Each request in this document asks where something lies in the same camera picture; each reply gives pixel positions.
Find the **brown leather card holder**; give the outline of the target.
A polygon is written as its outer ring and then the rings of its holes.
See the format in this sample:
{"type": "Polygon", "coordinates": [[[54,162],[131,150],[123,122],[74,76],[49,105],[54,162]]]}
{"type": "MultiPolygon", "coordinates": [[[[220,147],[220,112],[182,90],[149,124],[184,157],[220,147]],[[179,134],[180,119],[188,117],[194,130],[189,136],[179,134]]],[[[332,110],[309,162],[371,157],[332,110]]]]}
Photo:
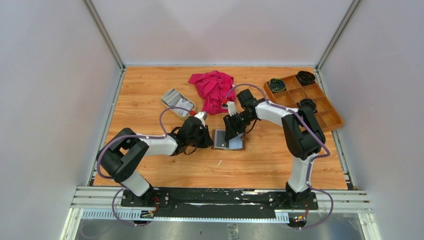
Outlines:
{"type": "Polygon", "coordinates": [[[225,151],[243,151],[246,149],[247,140],[245,139],[245,133],[241,133],[238,136],[225,140],[225,131],[220,129],[214,129],[212,131],[213,150],[225,150],[225,151]]]}

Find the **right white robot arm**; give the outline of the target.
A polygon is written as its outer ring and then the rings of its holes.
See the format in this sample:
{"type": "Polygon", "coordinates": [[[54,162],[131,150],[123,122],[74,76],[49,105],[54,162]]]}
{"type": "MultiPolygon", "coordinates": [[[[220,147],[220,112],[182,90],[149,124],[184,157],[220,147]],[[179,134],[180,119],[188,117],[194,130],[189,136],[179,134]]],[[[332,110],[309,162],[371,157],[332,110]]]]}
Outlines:
{"type": "Polygon", "coordinates": [[[298,209],[313,197],[311,171],[314,160],[325,147],[325,135],[314,110],[304,106],[291,108],[276,104],[266,98],[256,99],[249,89],[241,91],[237,99],[243,109],[237,112],[235,102],[224,99],[222,107],[228,111],[223,118],[225,140],[230,141],[257,120],[274,123],[283,129],[286,146],[292,155],[292,167],[285,192],[268,197],[272,208],[285,206],[298,209]]]}

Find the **black credit card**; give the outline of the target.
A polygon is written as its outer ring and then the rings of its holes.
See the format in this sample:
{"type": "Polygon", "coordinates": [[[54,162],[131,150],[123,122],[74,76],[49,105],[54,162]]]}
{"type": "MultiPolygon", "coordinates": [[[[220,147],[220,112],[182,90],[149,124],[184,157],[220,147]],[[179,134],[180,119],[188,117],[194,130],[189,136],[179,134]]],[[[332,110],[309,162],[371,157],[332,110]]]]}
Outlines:
{"type": "Polygon", "coordinates": [[[213,132],[214,135],[214,145],[215,149],[228,149],[229,142],[225,140],[225,131],[220,129],[215,129],[213,132]]]}

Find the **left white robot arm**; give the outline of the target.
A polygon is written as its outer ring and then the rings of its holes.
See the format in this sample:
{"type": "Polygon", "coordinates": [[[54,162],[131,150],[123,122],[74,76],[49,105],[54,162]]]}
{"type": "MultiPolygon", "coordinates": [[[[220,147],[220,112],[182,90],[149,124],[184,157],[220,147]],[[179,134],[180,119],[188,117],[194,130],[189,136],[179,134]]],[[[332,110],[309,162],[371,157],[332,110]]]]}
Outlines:
{"type": "Polygon", "coordinates": [[[188,155],[187,150],[194,153],[211,147],[213,140],[206,119],[206,112],[198,112],[164,136],[141,135],[124,128],[98,152],[97,165],[130,191],[140,206],[149,206],[153,201],[153,187],[137,171],[141,160],[150,156],[188,155]]]}

